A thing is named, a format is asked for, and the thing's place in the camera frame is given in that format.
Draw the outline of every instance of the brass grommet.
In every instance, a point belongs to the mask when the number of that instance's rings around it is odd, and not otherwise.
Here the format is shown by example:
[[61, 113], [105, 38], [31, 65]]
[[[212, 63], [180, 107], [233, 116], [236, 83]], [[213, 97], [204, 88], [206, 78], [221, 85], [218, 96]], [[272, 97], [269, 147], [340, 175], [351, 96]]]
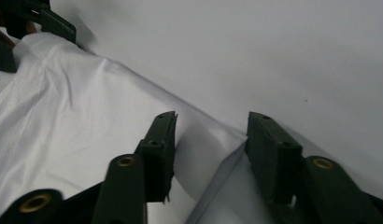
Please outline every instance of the brass grommet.
[[28, 199], [20, 206], [22, 213], [33, 213], [45, 207], [51, 201], [51, 195], [43, 193]]
[[328, 161], [328, 160], [325, 160], [325, 159], [314, 159], [313, 162], [319, 168], [322, 168], [322, 169], [325, 169], [325, 170], [333, 169], [333, 163], [331, 161]]
[[135, 162], [134, 157], [123, 157], [120, 158], [117, 162], [119, 166], [130, 166]]

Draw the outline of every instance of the white backdrop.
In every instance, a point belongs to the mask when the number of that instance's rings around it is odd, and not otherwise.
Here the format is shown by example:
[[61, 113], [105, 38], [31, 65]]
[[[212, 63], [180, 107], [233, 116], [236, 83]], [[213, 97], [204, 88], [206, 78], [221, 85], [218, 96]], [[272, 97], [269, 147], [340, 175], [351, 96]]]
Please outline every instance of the white backdrop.
[[63, 0], [52, 8], [77, 26], [85, 49], [239, 133], [249, 111], [270, 115], [306, 155], [335, 159], [383, 198], [383, 0]]

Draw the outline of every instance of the white fabric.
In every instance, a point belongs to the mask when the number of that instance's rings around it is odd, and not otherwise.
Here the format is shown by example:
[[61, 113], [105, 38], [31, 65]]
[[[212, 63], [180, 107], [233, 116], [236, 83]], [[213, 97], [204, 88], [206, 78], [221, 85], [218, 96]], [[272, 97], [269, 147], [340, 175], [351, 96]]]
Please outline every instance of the white fabric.
[[17, 74], [0, 72], [0, 214], [33, 189], [67, 198], [133, 153], [154, 117], [176, 110], [171, 203], [150, 203], [149, 223], [183, 223], [221, 161], [245, 136], [217, 123], [123, 66], [50, 34], [14, 49]]
[[270, 115], [306, 155], [335, 159], [383, 198], [383, 0], [63, 0], [53, 8], [86, 49], [242, 133], [250, 110]]

